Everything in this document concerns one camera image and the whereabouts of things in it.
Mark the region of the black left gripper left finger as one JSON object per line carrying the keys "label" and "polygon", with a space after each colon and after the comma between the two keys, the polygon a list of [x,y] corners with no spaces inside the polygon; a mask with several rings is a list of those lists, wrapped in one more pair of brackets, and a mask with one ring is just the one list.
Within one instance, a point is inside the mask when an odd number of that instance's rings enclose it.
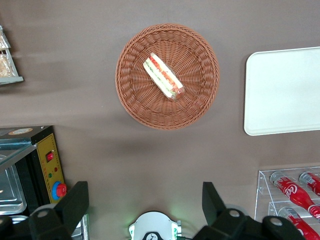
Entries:
{"label": "black left gripper left finger", "polygon": [[0,217],[2,240],[71,240],[72,233],[89,208],[87,181],[78,181],[54,206],[43,205],[27,219],[14,224]]}

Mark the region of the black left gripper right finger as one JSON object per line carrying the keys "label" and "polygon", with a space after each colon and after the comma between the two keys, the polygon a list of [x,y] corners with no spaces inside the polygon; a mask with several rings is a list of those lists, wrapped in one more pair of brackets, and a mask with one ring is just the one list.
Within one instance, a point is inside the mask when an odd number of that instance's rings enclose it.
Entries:
{"label": "black left gripper right finger", "polygon": [[236,208],[228,208],[212,182],[202,185],[202,210],[207,222],[195,240],[303,240],[287,219],[266,216],[258,222]]}

